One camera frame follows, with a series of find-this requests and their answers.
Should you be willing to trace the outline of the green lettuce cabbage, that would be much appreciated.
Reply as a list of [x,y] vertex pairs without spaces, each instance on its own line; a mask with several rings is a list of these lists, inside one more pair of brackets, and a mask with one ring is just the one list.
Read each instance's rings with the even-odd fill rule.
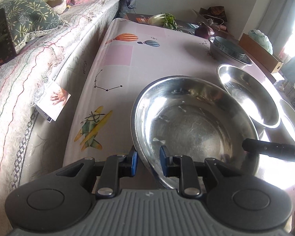
[[157,14],[148,19],[148,24],[160,26],[171,30],[177,30],[175,17],[170,13]]

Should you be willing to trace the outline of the green plastic bag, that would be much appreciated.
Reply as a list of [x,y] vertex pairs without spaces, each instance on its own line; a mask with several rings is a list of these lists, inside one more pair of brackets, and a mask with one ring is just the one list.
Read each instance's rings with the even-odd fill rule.
[[269,52],[269,54],[273,54],[273,46],[270,42],[269,38],[260,30],[252,29],[248,32],[248,36],[256,41],[261,47]]

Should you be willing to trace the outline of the white quilted mattress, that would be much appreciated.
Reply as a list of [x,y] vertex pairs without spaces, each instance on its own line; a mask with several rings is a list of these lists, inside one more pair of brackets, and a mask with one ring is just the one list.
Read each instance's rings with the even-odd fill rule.
[[[0,235],[10,230],[7,195],[63,164],[74,113],[109,24],[121,0],[89,0],[63,13],[66,21],[0,67]],[[49,83],[70,97],[56,121],[35,102]]]

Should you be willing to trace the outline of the green floral pillow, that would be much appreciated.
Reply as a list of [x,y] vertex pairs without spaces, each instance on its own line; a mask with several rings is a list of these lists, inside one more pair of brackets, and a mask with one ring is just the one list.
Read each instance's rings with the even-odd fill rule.
[[65,24],[64,20],[42,0],[2,0],[8,29],[16,53],[29,41],[45,36]]

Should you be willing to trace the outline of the small steel bowl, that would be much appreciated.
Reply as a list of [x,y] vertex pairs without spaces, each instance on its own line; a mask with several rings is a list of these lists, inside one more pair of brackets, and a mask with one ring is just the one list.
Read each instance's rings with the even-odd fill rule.
[[250,60],[249,56],[245,54],[245,56],[241,59],[238,60],[227,53],[221,51],[215,44],[214,44],[214,37],[211,37],[209,39],[210,42],[210,54],[211,56],[216,59],[219,63],[226,63],[229,65],[236,66],[238,68],[245,68],[245,67],[250,67],[252,66],[252,60]]

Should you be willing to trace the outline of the dark Philips appliance box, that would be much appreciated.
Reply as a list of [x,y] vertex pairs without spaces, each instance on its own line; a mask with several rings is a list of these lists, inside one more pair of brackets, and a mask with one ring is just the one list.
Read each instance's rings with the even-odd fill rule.
[[[156,16],[151,16],[148,14],[137,14],[137,13],[127,13],[124,16],[125,19],[136,22],[136,23],[142,23],[145,25],[153,25],[153,26],[159,26],[164,27],[165,24],[165,18],[161,14],[157,14]],[[176,30],[185,32],[188,34],[195,34],[195,30],[199,27],[199,25],[194,23],[188,23],[185,21],[177,20],[176,22]]]

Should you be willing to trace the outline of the brown cardboard box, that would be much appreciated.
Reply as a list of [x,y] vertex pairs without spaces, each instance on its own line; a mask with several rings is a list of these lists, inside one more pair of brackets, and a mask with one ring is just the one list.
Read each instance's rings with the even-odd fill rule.
[[270,73],[277,73],[284,64],[277,56],[271,55],[247,34],[241,36],[239,45]]

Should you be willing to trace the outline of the red onion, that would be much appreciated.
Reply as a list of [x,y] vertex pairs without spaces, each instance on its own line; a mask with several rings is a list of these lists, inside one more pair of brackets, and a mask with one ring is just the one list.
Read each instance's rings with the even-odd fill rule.
[[199,27],[195,30],[195,36],[204,38],[204,39],[210,39],[215,35],[215,32],[211,27],[206,25],[204,22],[199,23]]

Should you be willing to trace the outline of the large steel bowl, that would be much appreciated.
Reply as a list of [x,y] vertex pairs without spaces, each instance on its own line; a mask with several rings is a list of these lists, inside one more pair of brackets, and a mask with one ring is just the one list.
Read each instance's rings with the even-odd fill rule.
[[132,108],[131,134],[141,161],[167,189],[178,188],[178,179],[163,174],[161,146],[169,156],[216,158],[251,175],[258,170],[260,157],[242,148],[245,139],[258,139],[249,115],[225,90],[202,79],[169,76],[146,86]]

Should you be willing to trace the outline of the open cardboard box with clutter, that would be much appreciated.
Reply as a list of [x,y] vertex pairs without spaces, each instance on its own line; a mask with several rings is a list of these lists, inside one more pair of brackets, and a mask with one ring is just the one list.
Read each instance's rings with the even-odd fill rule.
[[193,12],[196,15],[195,21],[197,25],[204,22],[207,26],[211,27],[215,36],[227,39],[234,38],[229,32],[228,19],[224,7],[216,6],[210,7],[209,9],[201,8],[199,11],[193,9]]

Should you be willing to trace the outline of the photo card booklet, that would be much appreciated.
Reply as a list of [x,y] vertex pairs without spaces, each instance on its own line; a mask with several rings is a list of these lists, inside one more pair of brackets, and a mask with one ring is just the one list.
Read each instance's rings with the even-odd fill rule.
[[57,120],[70,97],[68,91],[50,81],[35,92],[34,103],[38,113],[50,123]]

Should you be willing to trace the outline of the pink patterned tablecloth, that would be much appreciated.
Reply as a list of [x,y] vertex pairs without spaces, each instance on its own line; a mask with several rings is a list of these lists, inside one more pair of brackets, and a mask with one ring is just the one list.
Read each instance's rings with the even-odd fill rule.
[[[188,76],[220,88],[216,61],[209,41],[164,28],[115,19],[109,26],[74,114],[66,145],[64,165],[84,157],[103,161],[127,153],[134,142],[131,114],[140,92],[150,83],[169,76]],[[258,138],[282,143],[283,125]],[[256,176],[295,198],[295,163],[259,156]],[[135,178],[123,180],[123,188],[159,188],[162,185],[139,161]]]

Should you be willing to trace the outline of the teal ceramic bowl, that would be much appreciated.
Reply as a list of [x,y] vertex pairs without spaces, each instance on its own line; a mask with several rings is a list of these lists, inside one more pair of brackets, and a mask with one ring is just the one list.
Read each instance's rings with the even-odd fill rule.
[[221,51],[237,60],[241,60],[245,56],[245,51],[230,40],[216,36],[213,43]]

